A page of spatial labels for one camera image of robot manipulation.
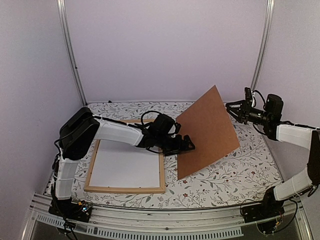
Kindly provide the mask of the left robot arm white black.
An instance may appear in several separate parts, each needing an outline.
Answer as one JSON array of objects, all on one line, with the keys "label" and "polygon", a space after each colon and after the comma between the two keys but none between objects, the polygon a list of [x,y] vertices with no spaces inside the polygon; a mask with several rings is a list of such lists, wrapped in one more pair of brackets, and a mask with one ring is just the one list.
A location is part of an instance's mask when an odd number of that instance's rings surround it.
[{"label": "left robot arm white black", "polygon": [[78,110],[59,130],[54,141],[58,153],[52,165],[52,198],[55,209],[63,216],[74,213],[71,199],[74,174],[79,160],[83,159],[95,140],[124,143],[153,152],[159,148],[164,156],[193,151],[196,147],[188,135],[181,136],[181,124],[170,116],[157,112],[153,121],[128,123],[93,114],[88,107]]}]

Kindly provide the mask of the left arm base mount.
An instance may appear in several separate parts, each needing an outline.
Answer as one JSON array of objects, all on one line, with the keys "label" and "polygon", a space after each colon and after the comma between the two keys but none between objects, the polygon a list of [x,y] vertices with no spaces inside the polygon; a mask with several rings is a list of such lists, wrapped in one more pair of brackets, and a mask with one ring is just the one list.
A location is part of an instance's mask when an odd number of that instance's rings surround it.
[{"label": "left arm base mount", "polygon": [[72,202],[72,199],[52,200],[48,212],[52,215],[65,217],[67,220],[75,220],[88,223],[92,214],[93,205],[84,200]]}]

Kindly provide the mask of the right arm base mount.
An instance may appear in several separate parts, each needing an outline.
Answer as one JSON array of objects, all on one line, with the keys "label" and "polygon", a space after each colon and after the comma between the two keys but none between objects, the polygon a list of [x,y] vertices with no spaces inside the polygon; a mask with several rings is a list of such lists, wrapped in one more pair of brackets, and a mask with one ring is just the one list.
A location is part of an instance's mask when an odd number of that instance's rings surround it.
[{"label": "right arm base mount", "polygon": [[284,200],[276,200],[274,189],[270,188],[265,192],[259,204],[240,207],[240,214],[245,223],[276,217],[285,212],[284,202]]}]

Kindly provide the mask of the light wooden picture frame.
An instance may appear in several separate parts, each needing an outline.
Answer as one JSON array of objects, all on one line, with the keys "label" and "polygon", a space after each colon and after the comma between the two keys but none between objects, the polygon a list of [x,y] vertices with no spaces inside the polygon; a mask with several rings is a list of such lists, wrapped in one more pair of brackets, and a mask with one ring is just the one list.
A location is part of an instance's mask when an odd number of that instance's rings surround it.
[{"label": "light wooden picture frame", "polygon": [[142,140],[143,134],[142,131],[131,125],[134,121],[130,120],[124,124],[114,123],[106,120],[99,121],[99,128],[94,137],[96,141],[94,150],[92,153],[89,170],[87,173],[86,181],[84,184],[84,190],[91,193],[109,193],[109,194],[161,194],[165,192],[165,170],[164,170],[164,156],[159,155],[159,177],[160,177],[160,186],[159,187],[98,187],[90,186],[90,177],[93,170],[93,165],[98,151],[99,142],[101,140],[125,143],[130,146],[138,147],[138,144]]}]

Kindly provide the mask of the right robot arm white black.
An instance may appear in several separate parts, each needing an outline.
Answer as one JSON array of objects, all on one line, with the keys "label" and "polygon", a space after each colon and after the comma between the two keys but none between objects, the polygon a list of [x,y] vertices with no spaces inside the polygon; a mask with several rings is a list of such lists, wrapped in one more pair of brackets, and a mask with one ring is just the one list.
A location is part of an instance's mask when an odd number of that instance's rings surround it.
[{"label": "right robot arm white black", "polygon": [[285,157],[286,162],[293,158],[293,163],[297,163],[298,159],[294,157],[297,154],[304,157],[302,162],[305,164],[295,175],[265,192],[258,213],[262,218],[269,218],[278,210],[278,204],[303,194],[311,196],[320,186],[320,129],[283,120],[284,102],[275,94],[262,100],[262,109],[256,108],[255,94],[255,90],[245,88],[243,100],[226,103],[227,112],[239,123],[261,126],[261,134],[273,146],[280,143],[282,147],[288,147],[292,153]]}]

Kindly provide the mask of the brown frame backing board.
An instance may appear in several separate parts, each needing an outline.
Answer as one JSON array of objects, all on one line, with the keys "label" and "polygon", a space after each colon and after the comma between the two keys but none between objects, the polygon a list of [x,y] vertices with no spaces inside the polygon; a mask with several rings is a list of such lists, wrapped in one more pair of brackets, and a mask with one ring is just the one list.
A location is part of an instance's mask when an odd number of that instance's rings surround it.
[{"label": "brown frame backing board", "polygon": [[177,179],[181,180],[217,162],[240,147],[235,128],[216,86],[209,89],[176,121],[180,134],[189,135],[195,149],[177,155]]}]

